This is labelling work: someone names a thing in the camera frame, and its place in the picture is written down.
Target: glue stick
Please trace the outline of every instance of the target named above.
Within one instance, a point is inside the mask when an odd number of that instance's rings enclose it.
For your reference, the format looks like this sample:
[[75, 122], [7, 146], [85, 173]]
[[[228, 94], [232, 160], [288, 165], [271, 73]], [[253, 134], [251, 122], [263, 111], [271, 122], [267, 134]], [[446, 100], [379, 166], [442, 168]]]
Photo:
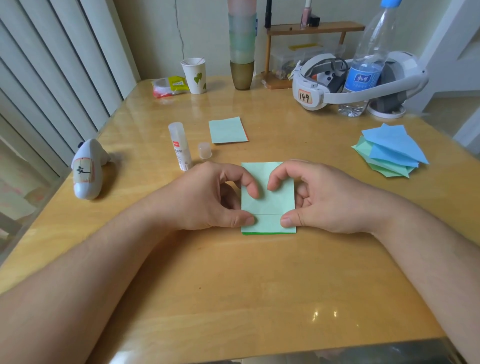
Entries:
[[192, 167], [192, 156], [188, 148], [187, 138], [181, 122], [173, 122], [168, 126], [170, 137], [173, 142], [173, 149], [177, 154], [181, 170], [189, 170]]

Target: blue bottle cap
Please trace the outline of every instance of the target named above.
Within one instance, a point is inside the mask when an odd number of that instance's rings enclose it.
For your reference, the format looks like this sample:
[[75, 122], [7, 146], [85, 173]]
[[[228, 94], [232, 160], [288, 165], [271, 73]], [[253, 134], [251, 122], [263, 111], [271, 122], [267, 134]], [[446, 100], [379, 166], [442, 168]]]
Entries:
[[382, 8], [398, 8], [402, 0], [382, 0]]

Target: vertical blinds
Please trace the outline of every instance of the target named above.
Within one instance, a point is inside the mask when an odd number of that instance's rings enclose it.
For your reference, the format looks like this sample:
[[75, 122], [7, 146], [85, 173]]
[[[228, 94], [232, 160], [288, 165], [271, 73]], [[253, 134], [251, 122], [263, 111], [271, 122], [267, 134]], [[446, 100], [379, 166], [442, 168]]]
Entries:
[[53, 181], [139, 79], [112, 0], [1, 0], [0, 137]]

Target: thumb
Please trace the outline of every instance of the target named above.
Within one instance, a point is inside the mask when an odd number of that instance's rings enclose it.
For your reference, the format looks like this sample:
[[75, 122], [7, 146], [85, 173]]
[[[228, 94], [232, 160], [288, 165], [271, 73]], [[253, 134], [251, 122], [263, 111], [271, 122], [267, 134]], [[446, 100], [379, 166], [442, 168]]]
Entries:
[[239, 228], [240, 226], [249, 226], [254, 223], [255, 218], [250, 212], [224, 208], [218, 216], [216, 225], [222, 228]]
[[296, 208], [283, 214], [280, 218], [280, 225], [284, 228], [293, 226], [313, 226], [311, 206]]

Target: plastic water bottle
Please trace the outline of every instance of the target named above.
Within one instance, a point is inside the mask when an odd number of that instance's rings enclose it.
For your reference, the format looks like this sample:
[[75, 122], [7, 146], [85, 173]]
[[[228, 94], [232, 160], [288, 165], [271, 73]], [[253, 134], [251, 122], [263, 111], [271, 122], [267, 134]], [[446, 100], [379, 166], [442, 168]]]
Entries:
[[[381, 11], [363, 33], [348, 72], [342, 93], [366, 90], [377, 86], [395, 33], [396, 10], [402, 0], [382, 0]], [[359, 116], [369, 100], [338, 105], [346, 116]]]

